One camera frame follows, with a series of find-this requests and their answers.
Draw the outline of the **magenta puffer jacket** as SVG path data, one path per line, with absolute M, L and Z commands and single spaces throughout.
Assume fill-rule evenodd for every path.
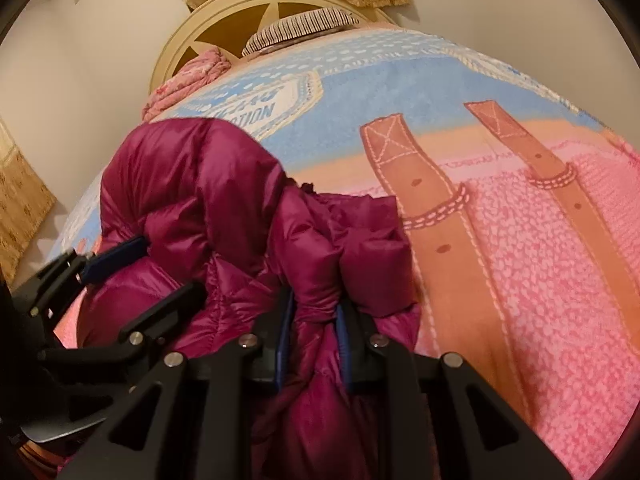
M 375 418 L 342 384 L 333 321 L 352 300 L 386 335 L 416 342 L 410 243 L 391 197 L 306 191 L 258 142 L 218 119 L 144 124 L 104 169 L 101 246 L 143 236 L 148 254 L 88 289 L 81 347 L 114 342 L 134 318 L 184 284 L 206 303 L 174 347 L 189 358 L 237 341 L 258 315 L 296 303 L 282 391 L 256 414 L 258 479 L 367 479 Z

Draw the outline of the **beige curtain at left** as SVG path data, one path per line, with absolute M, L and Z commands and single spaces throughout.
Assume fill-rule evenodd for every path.
M 30 243 L 56 202 L 1 124 L 0 134 L 1 270 L 11 285 Z

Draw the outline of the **blue pink printed bedspread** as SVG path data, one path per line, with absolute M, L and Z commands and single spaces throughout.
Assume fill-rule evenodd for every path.
M 576 479 L 639 402 L 639 155 L 516 70 L 401 28 L 256 55 L 160 117 L 218 119 L 306 191 L 391 197 L 410 349 L 461 354 Z

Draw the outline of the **folded pink blanket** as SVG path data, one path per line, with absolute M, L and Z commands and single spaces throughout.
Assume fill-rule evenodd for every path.
M 192 58 L 149 95 L 142 107 L 142 120 L 150 122 L 164 110 L 227 73 L 231 67 L 228 58 L 216 46 Z

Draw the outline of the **cream wooden headboard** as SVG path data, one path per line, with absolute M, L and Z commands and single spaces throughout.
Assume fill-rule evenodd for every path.
M 255 32 L 280 18 L 319 8 L 341 8 L 363 23 L 393 21 L 380 9 L 360 9 L 343 0 L 208 0 L 169 36 L 152 71 L 149 89 L 155 90 L 186 62 L 213 46 L 235 64 Z

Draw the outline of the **striped pillow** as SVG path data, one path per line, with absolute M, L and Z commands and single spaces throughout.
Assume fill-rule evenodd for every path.
M 280 18 L 250 36 L 242 57 L 324 32 L 337 32 L 359 23 L 354 14 L 340 8 L 319 8 L 293 14 Z

